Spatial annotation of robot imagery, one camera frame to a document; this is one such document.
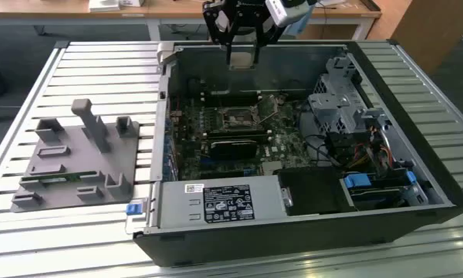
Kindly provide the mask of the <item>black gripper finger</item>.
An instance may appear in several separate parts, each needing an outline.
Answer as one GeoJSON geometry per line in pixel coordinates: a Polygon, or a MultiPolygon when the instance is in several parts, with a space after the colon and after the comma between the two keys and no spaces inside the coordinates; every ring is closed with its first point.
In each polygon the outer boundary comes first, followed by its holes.
{"type": "Polygon", "coordinates": [[[262,47],[275,44],[285,31],[285,27],[275,25],[269,13],[258,13],[257,16],[253,64],[258,64],[259,62],[259,51],[262,47]]]}
{"type": "Polygon", "coordinates": [[[237,1],[205,1],[202,15],[211,41],[226,50],[226,65],[230,65],[233,39],[238,32],[237,1]]]}

